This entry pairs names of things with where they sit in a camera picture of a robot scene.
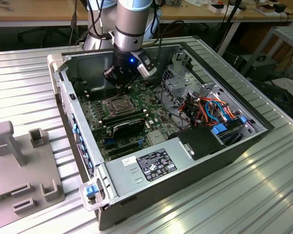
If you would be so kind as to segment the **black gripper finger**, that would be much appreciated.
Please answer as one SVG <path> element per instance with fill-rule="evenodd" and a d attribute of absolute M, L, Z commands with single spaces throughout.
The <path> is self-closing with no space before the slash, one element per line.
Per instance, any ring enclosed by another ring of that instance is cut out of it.
<path fill-rule="evenodd" d="M 103 72 L 104 78 L 117 89 L 117 94 L 123 95 L 126 93 L 126 75 L 122 68 L 111 66 Z"/>
<path fill-rule="evenodd" d="M 128 94 L 131 90 L 131 84 L 139 77 L 139 74 L 136 74 L 130 79 L 124 87 L 124 94 Z"/>

